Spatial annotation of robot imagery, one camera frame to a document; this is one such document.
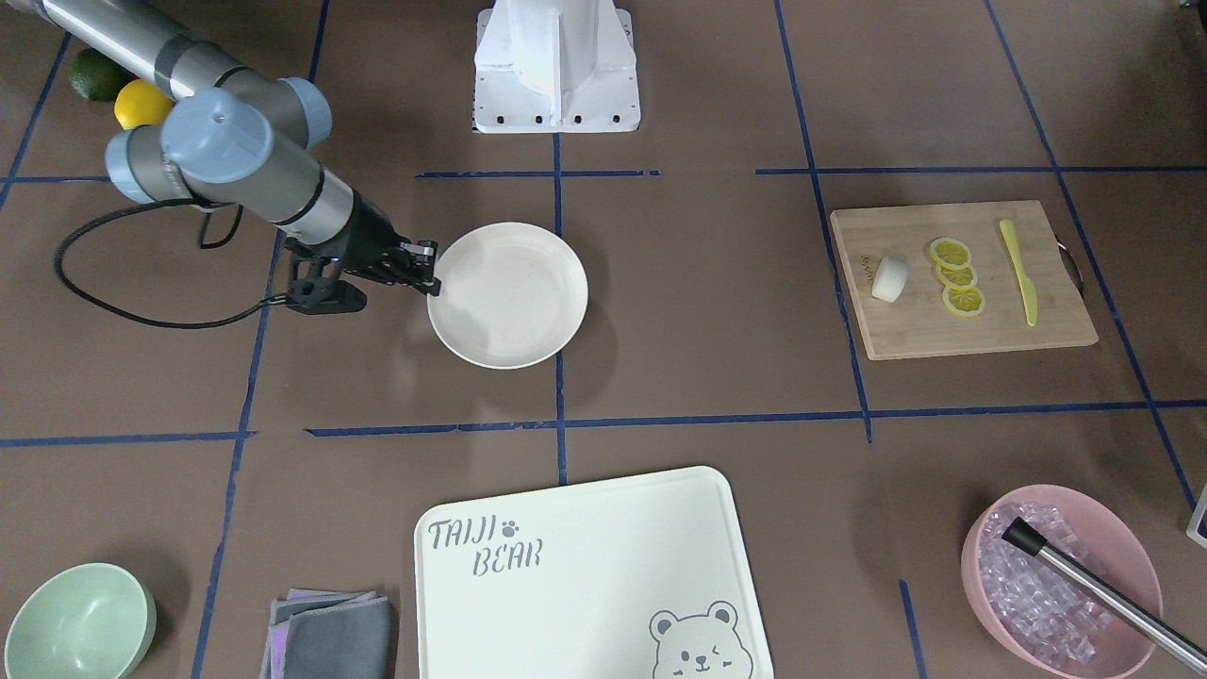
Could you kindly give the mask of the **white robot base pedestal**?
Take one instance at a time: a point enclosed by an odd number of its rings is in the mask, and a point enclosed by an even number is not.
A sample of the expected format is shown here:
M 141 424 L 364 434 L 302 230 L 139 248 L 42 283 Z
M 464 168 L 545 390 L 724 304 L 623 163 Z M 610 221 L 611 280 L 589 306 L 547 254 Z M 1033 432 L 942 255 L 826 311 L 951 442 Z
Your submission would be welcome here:
M 612 1 L 496 1 L 477 16 L 471 124 L 482 134 L 639 130 L 632 17 Z

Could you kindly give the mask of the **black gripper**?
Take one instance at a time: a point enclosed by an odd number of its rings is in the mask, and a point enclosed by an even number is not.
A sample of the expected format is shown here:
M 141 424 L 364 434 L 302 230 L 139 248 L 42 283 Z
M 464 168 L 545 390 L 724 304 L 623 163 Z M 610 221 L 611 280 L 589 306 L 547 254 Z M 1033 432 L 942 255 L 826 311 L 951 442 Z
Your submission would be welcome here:
M 361 193 L 354 194 L 349 218 L 336 238 L 316 245 L 286 238 L 285 248 L 290 252 L 290 283 L 303 279 L 336 282 L 348 274 L 389 287 L 402 285 L 422 295 L 441 295 L 441 280 L 435 277 L 439 244 L 401 238 L 387 215 Z

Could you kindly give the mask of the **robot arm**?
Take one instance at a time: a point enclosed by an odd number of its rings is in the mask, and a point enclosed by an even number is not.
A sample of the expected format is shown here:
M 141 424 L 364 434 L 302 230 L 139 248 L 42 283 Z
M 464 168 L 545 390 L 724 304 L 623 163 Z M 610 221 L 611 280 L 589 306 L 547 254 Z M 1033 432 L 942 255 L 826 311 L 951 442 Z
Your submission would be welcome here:
M 395 232 L 377 206 L 313 156 L 332 112 L 305 78 L 270 80 L 142 1 L 17 1 L 173 103 L 161 124 L 107 144 L 107 175 L 139 206 L 237 205 L 282 233 L 288 304 L 362 306 L 345 275 L 438 295 L 438 245 Z

